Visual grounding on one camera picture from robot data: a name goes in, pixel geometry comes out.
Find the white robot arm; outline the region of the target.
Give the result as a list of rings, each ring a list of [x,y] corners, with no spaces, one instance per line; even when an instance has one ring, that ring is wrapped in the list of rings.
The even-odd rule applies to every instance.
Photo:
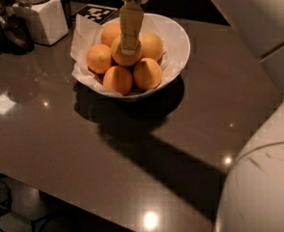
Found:
[[[156,8],[203,14],[201,0],[154,0]],[[198,135],[219,147],[224,125],[254,125],[229,172],[122,123],[115,147],[213,222],[215,232],[284,232],[284,0],[211,0],[240,35],[255,63],[233,69],[213,40],[197,45],[212,61],[191,86],[188,114],[172,136]]]

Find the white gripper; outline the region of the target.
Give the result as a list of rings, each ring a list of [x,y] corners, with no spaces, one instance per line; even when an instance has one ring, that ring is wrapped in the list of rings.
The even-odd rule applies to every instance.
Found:
[[[149,0],[122,0],[126,2],[120,9],[121,46],[126,55],[133,55],[138,46],[144,12],[140,4]]]

